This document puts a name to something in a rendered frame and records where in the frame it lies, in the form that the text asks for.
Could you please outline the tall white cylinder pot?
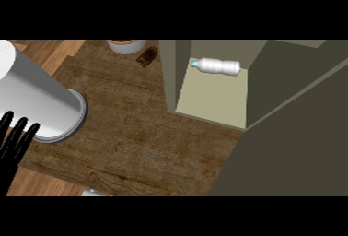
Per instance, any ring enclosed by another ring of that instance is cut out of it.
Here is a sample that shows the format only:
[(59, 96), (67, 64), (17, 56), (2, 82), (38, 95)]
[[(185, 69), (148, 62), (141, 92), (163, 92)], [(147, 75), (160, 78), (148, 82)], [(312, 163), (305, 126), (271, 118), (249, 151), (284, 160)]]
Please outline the tall white cylinder pot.
[(79, 130), (88, 113), (81, 93), (66, 88), (7, 40), (0, 40), (0, 117), (13, 111), (14, 125), (41, 125), (33, 140), (60, 143)]

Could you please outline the white water bottle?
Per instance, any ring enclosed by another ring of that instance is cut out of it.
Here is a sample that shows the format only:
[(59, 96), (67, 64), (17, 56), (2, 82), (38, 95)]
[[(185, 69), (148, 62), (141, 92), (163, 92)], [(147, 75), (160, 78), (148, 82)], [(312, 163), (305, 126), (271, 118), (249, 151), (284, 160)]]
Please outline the white water bottle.
[(235, 77), (240, 72), (240, 63), (237, 61), (225, 61), (213, 58), (200, 58), (190, 63), (202, 73), (222, 74)]

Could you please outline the small dark brown object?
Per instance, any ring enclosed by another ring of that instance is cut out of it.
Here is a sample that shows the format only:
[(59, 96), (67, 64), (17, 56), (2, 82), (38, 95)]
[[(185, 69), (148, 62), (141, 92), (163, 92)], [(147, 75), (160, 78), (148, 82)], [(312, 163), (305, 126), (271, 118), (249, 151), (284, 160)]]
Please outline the small dark brown object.
[(157, 55), (157, 48), (154, 46), (147, 47), (135, 59), (137, 64), (141, 67), (146, 67), (156, 58), (156, 55)]

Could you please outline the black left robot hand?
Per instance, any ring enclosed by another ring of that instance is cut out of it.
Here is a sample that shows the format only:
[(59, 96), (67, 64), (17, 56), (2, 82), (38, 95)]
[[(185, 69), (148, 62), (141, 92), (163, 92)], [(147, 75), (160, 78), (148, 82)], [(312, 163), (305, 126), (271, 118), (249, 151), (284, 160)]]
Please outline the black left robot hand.
[(41, 126), (38, 123), (32, 124), (22, 134), (28, 119), (22, 117), (8, 130), (11, 119), (13, 111), (7, 111), (0, 119), (0, 197), (7, 195), (19, 162)]

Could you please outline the white pot with brown rim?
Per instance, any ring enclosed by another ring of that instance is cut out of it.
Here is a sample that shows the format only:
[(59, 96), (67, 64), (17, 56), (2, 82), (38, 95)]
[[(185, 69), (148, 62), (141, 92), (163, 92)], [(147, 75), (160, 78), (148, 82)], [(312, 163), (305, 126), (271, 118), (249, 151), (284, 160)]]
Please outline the white pot with brown rim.
[(107, 44), (112, 50), (119, 54), (132, 54), (137, 53), (146, 46), (146, 40), (128, 40), (128, 41), (115, 41), (107, 40)]

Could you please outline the olive green cabinet door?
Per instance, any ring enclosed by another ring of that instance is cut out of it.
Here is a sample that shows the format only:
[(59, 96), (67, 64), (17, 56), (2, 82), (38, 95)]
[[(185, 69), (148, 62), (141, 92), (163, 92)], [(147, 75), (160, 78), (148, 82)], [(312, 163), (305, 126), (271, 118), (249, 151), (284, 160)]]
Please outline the olive green cabinet door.
[(247, 120), (210, 195), (348, 195), (348, 40), (268, 41)]

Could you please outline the dark brown wooden mat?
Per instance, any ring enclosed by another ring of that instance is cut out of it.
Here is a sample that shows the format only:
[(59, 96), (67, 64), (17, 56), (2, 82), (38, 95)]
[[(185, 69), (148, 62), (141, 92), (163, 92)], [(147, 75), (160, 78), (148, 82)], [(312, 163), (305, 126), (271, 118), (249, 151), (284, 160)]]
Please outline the dark brown wooden mat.
[(33, 143), (22, 167), (110, 195), (206, 195), (240, 131), (168, 112), (162, 66), (104, 41), (25, 41), (23, 53), (88, 101), (76, 134)]

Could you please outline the small white object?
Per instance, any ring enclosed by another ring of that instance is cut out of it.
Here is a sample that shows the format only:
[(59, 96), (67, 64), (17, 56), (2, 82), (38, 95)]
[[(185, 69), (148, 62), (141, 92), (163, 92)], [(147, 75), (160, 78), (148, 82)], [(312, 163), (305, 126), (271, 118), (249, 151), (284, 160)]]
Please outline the small white object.
[(81, 196), (109, 196), (92, 189), (84, 189)]

